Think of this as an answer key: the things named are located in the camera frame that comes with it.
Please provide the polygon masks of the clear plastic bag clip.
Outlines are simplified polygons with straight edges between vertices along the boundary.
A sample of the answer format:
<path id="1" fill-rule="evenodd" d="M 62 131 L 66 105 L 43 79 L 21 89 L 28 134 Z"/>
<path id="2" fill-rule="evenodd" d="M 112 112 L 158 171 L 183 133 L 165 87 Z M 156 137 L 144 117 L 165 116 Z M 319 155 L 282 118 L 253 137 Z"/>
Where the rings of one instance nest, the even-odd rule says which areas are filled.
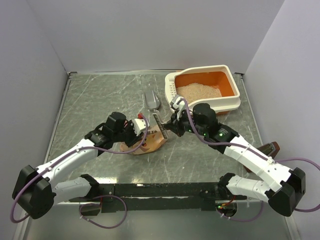
<path id="1" fill-rule="evenodd" d="M 159 130 L 163 136 L 164 139 L 168 139 L 168 134 L 166 132 L 166 130 L 164 129 L 164 123 L 163 121 L 161 120 L 160 116 L 158 115 L 158 112 L 155 110 L 153 113 L 152 113 L 156 123 L 157 123 L 157 126 L 159 127 Z"/>

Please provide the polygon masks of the pink cat litter bag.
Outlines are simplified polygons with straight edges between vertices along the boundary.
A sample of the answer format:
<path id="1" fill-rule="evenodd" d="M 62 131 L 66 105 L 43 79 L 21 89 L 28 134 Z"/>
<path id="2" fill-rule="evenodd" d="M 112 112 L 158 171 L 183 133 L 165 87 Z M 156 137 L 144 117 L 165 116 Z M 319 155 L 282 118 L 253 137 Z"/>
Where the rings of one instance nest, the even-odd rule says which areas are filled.
<path id="1" fill-rule="evenodd" d="M 167 138 L 163 137 L 160 128 L 157 125 L 153 125 L 147 132 L 146 139 L 136 151 L 131 152 L 132 155 L 144 155 L 157 151 L 167 142 Z"/>

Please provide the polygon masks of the metal litter scoop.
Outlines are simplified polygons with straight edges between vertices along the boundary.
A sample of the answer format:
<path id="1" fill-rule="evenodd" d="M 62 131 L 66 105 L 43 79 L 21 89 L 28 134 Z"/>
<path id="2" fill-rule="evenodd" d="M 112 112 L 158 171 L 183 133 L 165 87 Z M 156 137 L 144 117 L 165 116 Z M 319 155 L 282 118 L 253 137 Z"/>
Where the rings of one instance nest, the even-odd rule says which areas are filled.
<path id="1" fill-rule="evenodd" d="M 144 92 L 144 101 L 146 107 L 151 111 L 158 110 L 161 106 L 161 102 L 153 90 Z"/>

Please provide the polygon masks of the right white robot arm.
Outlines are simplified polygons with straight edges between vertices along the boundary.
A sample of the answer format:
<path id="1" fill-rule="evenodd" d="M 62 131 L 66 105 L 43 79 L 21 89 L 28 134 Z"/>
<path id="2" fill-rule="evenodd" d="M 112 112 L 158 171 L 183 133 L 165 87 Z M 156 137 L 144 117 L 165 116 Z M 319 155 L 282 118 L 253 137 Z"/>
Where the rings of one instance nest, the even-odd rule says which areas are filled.
<path id="1" fill-rule="evenodd" d="M 166 130 L 179 137 L 186 132 L 195 134 L 202 143 L 236 160 L 260 178 L 253 180 L 226 173 L 219 181 L 220 197 L 247 196 L 268 203 L 282 216 L 292 215 L 306 191 L 303 170 L 277 163 L 253 147 L 237 131 L 219 123 L 215 111 L 207 103 L 199 103 L 190 110 L 186 100 L 181 98 L 170 107 L 174 113 L 164 124 Z"/>

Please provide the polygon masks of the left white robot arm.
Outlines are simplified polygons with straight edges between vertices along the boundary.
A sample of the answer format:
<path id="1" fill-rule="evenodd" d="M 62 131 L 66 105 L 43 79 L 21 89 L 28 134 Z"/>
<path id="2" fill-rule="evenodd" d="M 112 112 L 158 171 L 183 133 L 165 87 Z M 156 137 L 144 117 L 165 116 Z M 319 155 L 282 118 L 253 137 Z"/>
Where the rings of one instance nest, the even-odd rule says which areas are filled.
<path id="1" fill-rule="evenodd" d="M 95 200 L 99 195 L 99 183 L 93 177 L 85 174 L 69 181 L 64 181 L 64 177 L 102 153 L 112 153 L 115 143 L 125 143 L 128 147 L 138 143 L 141 146 L 149 127 L 148 120 L 142 114 L 127 120 L 124 114 L 113 112 L 106 122 L 96 126 L 59 157 L 38 167 L 24 167 L 12 193 L 10 220 L 18 223 L 14 218 L 17 205 L 26 211 L 28 217 L 39 219 L 61 202 L 75 198 Z"/>

